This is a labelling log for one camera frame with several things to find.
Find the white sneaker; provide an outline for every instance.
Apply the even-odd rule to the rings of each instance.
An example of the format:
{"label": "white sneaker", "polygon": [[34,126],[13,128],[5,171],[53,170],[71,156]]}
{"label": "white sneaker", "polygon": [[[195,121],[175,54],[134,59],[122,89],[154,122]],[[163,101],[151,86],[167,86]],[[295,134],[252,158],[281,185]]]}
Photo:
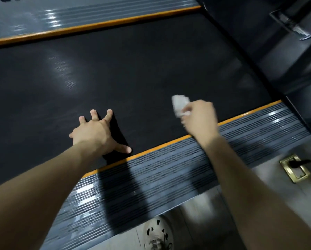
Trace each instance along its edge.
{"label": "white sneaker", "polygon": [[146,250],[174,250],[173,230],[164,216],[145,223],[141,247]]}

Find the hand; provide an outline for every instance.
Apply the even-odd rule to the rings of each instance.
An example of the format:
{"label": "hand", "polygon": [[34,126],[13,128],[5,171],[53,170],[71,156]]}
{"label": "hand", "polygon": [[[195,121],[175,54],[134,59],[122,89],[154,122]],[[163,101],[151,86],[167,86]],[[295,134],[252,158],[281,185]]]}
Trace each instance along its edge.
{"label": "hand", "polygon": [[85,117],[79,117],[80,125],[75,128],[69,137],[73,138],[73,145],[87,141],[95,145],[100,155],[112,152],[131,153],[131,147],[120,145],[111,136],[110,121],[113,116],[112,110],[107,110],[107,115],[100,120],[96,110],[91,110],[92,120],[86,122]]}
{"label": "hand", "polygon": [[220,136],[216,110],[211,102],[203,100],[191,102],[182,109],[182,112],[187,111],[190,111],[191,114],[183,116],[182,123],[202,148]]}

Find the metal bracket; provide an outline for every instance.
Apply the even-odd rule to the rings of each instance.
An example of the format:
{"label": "metal bracket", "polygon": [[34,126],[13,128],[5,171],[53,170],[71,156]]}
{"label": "metal bracket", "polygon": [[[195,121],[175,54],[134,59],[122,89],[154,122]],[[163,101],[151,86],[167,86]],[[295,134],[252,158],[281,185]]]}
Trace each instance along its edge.
{"label": "metal bracket", "polygon": [[310,39],[311,33],[305,31],[298,23],[286,16],[281,10],[275,10],[270,13],[270,16],[279,23],[288,32],[293,32],[300,37],[300,41]]}
{"label": "metal bracket", "polygon": [[300,169],[302,170],[302,172],[305,173],[303,176],[297,177],[295,175],[295,173],[293,172],[293,170],[290,168],[290,166],[288,164],[288,162],[291,160],[301,161],[301,159],[296,154],[293,154],[293,155],[279,161],[279,163],[283,166],[285,172],[291,178],[292,182],[298,183],[298,182],[308,178],[308,176],[310,175],[310,172],[308,171],[308,169],[305,166],[300,166]]}

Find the ribbed rubber strip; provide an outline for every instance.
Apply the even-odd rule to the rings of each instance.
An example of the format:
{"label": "ribbed rubber strip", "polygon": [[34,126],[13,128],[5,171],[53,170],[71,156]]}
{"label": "ribbed rubber strip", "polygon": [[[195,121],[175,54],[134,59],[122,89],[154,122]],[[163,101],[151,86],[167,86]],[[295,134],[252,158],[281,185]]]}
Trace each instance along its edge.
{"label": "ribbed rubber strip", "polygon": [[198,8],[196,0],[0,2],[0,45],[171,16]]}
{"label": "ribbed rubber strip", "polygon": [[[221,134],[249,167],[311,138],[282,102],[221,124]],[[81,179],[42,249],[88,249],[217,184],[207,156],[186,136]]]}

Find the floor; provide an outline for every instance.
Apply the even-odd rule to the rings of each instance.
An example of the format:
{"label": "floor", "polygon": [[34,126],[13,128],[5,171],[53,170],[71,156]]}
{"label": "floor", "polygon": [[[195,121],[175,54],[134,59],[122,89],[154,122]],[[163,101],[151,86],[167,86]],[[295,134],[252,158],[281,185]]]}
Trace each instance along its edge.
{"label": "floor", "polygon": [[[296,153],[302,159],[311,159],[311,141],[279,155],[253,169],[253,171],[311,227],[311,176],[293,184],[279,160]],[[174,230],[175,250],[190,249],[245,249],[232,216],[224,201],[220,186],[194,197],[165,213]],[[144,249],[140,238],[145,233],[143,224],[91,248]]]}

